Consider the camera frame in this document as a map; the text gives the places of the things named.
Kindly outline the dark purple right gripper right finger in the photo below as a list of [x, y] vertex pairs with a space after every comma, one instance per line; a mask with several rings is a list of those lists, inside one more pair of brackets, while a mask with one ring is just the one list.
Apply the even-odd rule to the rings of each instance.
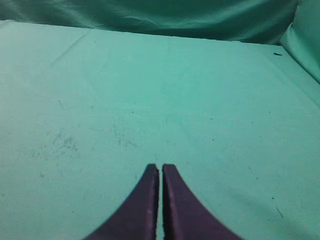
[[192, 193], [174, 164], [162, 166], [165, 240], [240, 240]]

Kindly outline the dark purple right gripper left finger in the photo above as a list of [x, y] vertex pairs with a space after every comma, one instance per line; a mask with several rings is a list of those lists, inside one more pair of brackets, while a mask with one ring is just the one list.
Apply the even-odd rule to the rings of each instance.
[[148, 164], [125, 201], [87, 240], [155, 240], [159, 207], [159, 170]]

